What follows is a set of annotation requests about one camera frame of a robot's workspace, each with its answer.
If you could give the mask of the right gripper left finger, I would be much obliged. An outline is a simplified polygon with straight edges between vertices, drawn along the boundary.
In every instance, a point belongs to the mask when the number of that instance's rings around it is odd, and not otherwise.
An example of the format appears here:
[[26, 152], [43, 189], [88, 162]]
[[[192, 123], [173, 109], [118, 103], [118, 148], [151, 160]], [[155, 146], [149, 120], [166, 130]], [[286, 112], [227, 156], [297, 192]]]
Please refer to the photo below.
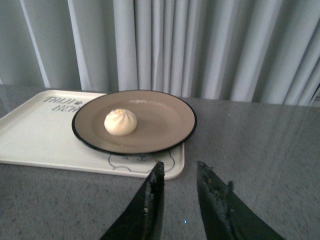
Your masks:
[[164, 163], [158, 161], [120, 217], [102, 240], [159, 240], [161, 238], [165, 181]]

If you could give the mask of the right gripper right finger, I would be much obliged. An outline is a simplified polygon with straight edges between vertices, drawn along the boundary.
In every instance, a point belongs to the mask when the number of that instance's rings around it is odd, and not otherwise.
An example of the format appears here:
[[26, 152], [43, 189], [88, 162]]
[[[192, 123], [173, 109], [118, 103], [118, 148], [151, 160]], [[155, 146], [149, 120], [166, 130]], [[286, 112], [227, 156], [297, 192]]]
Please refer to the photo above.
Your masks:
[[208, 240], [282, 240], [204, 162], [197, 162], [197, 192]]

